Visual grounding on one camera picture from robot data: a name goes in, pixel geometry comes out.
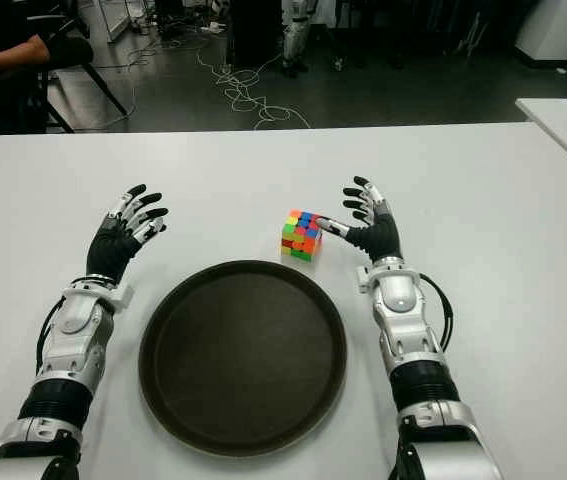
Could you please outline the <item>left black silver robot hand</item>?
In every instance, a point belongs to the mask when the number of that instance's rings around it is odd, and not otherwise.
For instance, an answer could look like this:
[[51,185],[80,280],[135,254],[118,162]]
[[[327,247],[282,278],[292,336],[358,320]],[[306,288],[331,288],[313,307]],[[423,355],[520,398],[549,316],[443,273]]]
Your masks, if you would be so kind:
[[160,192],[147,193],[140,184],[122,194],[107,211],[92,239],[86,260],[88,277],[105,277],[118,285],[129,262],[159,233],[166,230],[165,207],[156,207]]

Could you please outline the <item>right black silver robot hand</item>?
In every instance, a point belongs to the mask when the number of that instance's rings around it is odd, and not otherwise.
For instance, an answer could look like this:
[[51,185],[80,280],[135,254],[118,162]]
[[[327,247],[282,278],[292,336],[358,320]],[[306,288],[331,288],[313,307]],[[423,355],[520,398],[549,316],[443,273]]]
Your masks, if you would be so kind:
[[372,262],[384,258],[402,259],[398,227],[390,206],[379,189],[367,178],[354,176],[355,187],[344,187],[342,205],[359,221],[348,225],[327,216],[318,216],[317,226],[365,252]]

